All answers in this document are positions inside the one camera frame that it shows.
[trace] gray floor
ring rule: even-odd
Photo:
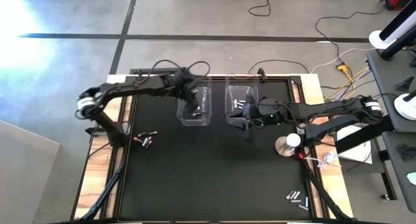
[[[75,98],[90,86],[105,82],[118,40],[15,38],[19,33],[120,34],[130,0],[3,0],[5,21],[0,36],[0,119],[60,142],[63,147],[38,209],[37,223],[68,219],[83,170],[89,121],[74,118]],[[270,0],[272,15],[257,18],[247,10],[264,0],[138,0],[129,34],[190,34],[318,37],[314,25],[322,16],[349,16],[354,11],[377,12],[378,0]],[[325,19],[318,26],[328,36],[366,38],[396,14],[349,20]],[[340,51],[371,48],[369,44],[340,44]],[[312,42],[201,42],[128,40],[117,74],[149,68],[162,58],[183,66],[206,60],[212,73],[244,72],[259,60],[285,59],[305,64],[309,71],[335,58],[335,47]],[[354,73],[366,66],[365,52],[343,57]],[[272,62],[267,73],[303,73],[300,66]],[[193,72],[203,73],[203,67]],[[334,66],[316,70],[321,85],[339,86],[346,79]],[[372,75],[362,82],[372,80]],[[331,90],[323,90],[324,95]],[[356,93],[378,93],[375,83]],[[415,223],[399,196],[383,203],[379,175],[346,174],[355,217],[365,221]]]

